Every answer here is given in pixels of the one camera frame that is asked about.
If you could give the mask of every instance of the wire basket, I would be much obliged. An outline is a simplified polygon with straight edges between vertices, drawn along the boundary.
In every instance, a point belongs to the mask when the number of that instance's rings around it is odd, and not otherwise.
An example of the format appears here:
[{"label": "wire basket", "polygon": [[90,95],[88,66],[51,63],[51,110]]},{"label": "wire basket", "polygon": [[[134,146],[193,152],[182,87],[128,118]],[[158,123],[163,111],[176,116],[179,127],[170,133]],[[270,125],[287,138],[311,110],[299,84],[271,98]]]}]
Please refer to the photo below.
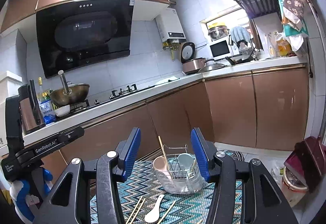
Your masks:
[{"label": "wire basket", "polygon": [[[169,148],[168,146],[163,146],[169,150],[185,150],[187,152],[187,145],[184,148]],[[197,162],[195,162],[195,166],[189,169],[184,169],[179,164],[178,161],[179,154],[167,154],[167,163],[168,163],[168,171],[157,171],[155,170],[155,174],[164,190],[168,193],[172,194],[193,194],[200,191],[204,184],[205,180],[200,175],[199,168]]]}]

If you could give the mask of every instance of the metal screw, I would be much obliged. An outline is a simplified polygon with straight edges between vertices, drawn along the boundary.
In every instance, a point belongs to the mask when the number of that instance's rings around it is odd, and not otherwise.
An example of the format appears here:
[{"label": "metal screw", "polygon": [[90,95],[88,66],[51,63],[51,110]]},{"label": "metal screw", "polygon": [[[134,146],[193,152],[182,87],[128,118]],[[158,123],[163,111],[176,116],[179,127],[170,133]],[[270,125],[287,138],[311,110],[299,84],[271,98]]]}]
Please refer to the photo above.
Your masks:
[{"label": "metal screw", "polygon": [[216,156],[219,157],[219,158],[224,158],[225,157],[225,152],[218,151],[218,152],[216,152]]},{"label": "metal screw", "polygon": [[80,163],[80,159],[79,159],[79,158],[73,158],[73,159],[71,160],[71,163],[72,163],[73,165],[76,165],[76,164]]},{"label": "metal screw", "polygon": [[116,153],[115,151],[111,150],[111,151],[109,151],[106,155],[107,155],[109,158],[114,158],[114,157],[117,155],[117,153]]},{"label": "metal screw", "polygon": [[261,164],[261,162],[258,159],[252,159],[252,164],[258,166]]}]

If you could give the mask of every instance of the stainless steel pot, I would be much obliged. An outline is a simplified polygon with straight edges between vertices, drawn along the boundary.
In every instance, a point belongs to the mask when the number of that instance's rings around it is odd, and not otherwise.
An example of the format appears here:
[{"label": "stainless steel pot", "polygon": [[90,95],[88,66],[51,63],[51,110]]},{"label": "stainless steel pot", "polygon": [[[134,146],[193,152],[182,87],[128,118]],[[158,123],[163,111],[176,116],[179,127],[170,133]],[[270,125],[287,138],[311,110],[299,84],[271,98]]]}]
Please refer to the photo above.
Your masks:
[{"label": "stainless steel pot", "polygon": [[197,73],[205,66],[205,58],[195,58],[182,64],[183,73],[186,75]]},{"label": "stainless steel pot", "polygon": [[63,88],[56,89],[50,93],[50,99],[56,106],[62,107],[81,103],[86,99],[89,90],[88,84],[80,83],[68,85],[63,70],[60,70],[58,75],[60,76]]},{"label": "stainless steel pot", "polygon": [[222,37],[226,37],[229,35],[229,29],[224,26],[216,26],[216,27],[212,27],[208,30],[208,35],[211,37],[212,41],[218,40]]},{"label": "stainless steel pot", "polygon": [[211,71],[211,70],[215,70],[215,69],[220,69],[220,68],[224,68],[225,65],[224,64],[219,64],[219,63],[216,63],[216,64],[211,64],[211,65],[206,65],[206,63],[208,61],[214,61],[213,58],[211,59],[207,59],[205,60],[205,67],[201,68],[198,73],[203,73],[203,72],[207,72],[207,71]]}]

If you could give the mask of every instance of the rug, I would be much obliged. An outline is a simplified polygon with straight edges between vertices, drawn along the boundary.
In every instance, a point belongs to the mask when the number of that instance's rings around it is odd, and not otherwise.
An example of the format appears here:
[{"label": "rug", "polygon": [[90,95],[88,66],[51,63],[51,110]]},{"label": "rug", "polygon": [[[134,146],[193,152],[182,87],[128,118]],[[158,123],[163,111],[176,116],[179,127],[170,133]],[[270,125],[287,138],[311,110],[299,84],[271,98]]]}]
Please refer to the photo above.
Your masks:
[{"label": "rug", "polygon": [[[241,152],[224,150],[233,159],[244,161]],[[125,183],[118,183],[118,191],[124,219],[127,221],[141,195],[146,198],[145,203],[138,213],[134,224],[146,224],[145,215],[152,210],[160,194],[165,194],[160,205],[160,218],[174,200],[176,203],[162,224],[194,224],[203,220],[206,222],[209,207],[213,197],[215,184],[206,184],[205,187],[193,195],[169,194],[157,180],[153,170],[152,161],[136,161],[131,176]],[[233,224],[240,223],[242,205],[242,181],[236,181],[235,205]],[[90,201],[91,223],[98,224],[96,196]]]}]

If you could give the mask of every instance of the water heater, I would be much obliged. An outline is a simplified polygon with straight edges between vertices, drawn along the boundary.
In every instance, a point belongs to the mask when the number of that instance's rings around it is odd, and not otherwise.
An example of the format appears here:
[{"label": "water heater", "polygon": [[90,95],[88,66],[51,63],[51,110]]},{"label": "water heater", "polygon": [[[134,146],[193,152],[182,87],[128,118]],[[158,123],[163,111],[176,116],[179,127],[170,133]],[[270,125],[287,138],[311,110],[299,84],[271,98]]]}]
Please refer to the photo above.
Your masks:
[{"label": "water heater", "polygon": [[162,42],[182,43],[185,42],[185,34],[175,9],[166,8],[156,18]]}]

